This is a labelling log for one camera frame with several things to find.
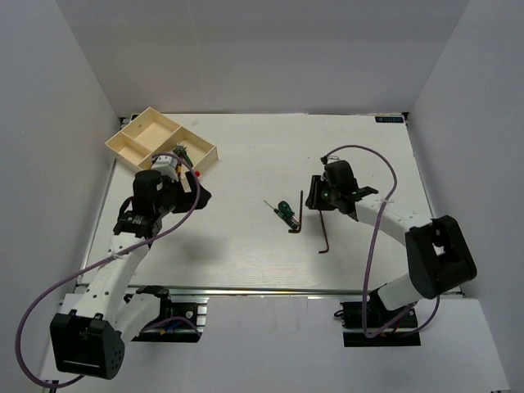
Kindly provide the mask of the long brown hex key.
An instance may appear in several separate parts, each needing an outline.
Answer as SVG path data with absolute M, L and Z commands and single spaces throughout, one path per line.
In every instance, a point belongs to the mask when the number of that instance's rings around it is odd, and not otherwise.
M 288 233 L 298 234 L 302 229 L 303 223 L 303 207 L 304 207 L 304 192 L 300 191 L 300 204 L 299 204 L 299 215 L 298 215 L 298 226 L 296 229 L 288 229 Z

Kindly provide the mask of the green handled cutters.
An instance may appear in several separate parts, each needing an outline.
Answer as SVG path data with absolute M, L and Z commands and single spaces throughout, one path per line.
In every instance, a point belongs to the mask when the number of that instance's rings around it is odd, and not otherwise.
M 187 148 L 183 144 L 178 144 L 175 149 L 173 149 L 173 153 L 189 164 L 190 167 L 193 167 Z

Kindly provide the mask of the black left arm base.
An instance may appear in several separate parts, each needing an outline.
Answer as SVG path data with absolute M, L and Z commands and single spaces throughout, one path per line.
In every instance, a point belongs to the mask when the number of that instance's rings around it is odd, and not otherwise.
M 205 297 L 174 296 L 165 316 L 160 316 L 143 329 L 136 342 L 197 343 L 206 325 L 207 301 Z

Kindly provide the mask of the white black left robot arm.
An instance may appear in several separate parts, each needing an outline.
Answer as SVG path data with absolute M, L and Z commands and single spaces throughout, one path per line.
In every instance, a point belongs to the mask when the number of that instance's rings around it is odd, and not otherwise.
M 166 288 L 140 287 L 124 297 L 135 270 L 152 247 L 168 214 L 203 209 L 211 198 L 198 177 L 186 173 L 190 189 L 158 170 L 136 173 L 133 194 L 120 207 L 108 255 L 71 310 L 50 324 L 56 368 L 63 373 L 111 380 L 123 363 L 125 346 L 148 325 L 163 327 L 173 317 Z

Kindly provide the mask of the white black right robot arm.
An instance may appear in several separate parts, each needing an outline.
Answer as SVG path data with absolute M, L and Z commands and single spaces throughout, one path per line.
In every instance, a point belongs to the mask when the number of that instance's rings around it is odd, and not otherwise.
M 397 320 L 400 309 L 421 299 L 434 299 L 477 276 L 458 221 L 444 215 L 429 218 L 390 203 L 378 190 L 360 187 L 345 160 L 324 166 L 311 178 L 305 205 L 311 210 L 337 210 L 378 230 L 405 247 L 408 272 L 367 295 L 370 318 L 386 327 Z

